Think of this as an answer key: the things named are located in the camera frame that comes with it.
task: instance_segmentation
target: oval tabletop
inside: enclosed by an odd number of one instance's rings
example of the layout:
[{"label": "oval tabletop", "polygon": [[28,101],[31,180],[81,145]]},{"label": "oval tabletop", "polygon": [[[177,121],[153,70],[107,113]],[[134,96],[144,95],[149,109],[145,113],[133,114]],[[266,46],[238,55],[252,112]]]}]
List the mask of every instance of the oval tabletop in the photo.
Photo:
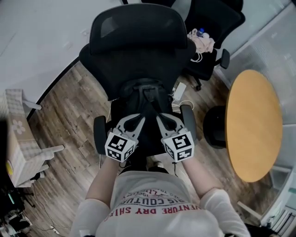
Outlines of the oval tabletop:
[{"label": "oval tabletop", "polygon": [[237,175],[246,182],[272,168],[282,141],[283,119],[271,83],[246,70],[235,79],[226,105],[226,146]]}]

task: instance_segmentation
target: black and white marker cube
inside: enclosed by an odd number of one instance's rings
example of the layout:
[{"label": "black and white marker cube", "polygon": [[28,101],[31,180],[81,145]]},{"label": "black and white marker cube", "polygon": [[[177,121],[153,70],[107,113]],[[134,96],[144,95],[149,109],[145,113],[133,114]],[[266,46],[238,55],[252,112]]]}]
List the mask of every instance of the black and white marker cube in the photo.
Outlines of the black and white marker cube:
[{"label": "black and white marker cube", "polygon": [[110,158],[124,162],[134,152],[135,147],[135,141],[110,132],[105,144],[105,152]]},{"label": "black and white marker cube", "polygon": [[175,160],[182,160],[193,157],[194,142],[191,133],[188,131],[173,137],[163,139],[166,152]]}]

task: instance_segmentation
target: t-shirt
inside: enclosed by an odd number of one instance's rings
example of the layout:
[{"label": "t-shirt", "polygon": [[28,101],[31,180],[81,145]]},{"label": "t-shirt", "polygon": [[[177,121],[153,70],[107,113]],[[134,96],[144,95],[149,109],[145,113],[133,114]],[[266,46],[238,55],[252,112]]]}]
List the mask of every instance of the t-shirt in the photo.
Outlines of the t-shirt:
[{"label": "t-shirt", "polygon": [[193,204],[176,176],[128,171],[115,181],[110,208],[94,199],[78,207],[70,237],[223,237],[250,234],[228,194],[212,189]]}]

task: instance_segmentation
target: chair armrest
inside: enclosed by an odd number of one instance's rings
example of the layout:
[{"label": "chair armrest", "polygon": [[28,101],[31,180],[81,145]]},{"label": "chair armrest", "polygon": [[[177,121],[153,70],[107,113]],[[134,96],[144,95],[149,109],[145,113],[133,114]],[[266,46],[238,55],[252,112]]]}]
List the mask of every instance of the chair armrest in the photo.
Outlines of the chair armrest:
[{"label": "chair armrest", "polygon": [[215,66],[220,64],[221,67],[223,67],[224,69],[227,69],[229,66],[229,62],[230,62],[230,53],[226,49],[223,49],[222,56],[220,59],[216,61]]}]

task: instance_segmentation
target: person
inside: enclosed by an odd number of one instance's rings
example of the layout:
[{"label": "person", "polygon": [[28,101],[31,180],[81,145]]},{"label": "person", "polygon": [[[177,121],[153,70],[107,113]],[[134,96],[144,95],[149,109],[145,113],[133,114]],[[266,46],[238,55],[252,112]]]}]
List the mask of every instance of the person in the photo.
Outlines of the person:
[{"label": "person", "polygon": [[161,162],[146,170],[129,162],[117,176],[119,162],[106,158],[80,203],[70,237],[249,237],[228,194],[197,158],[182,161],[199,205],[184,182]]}]

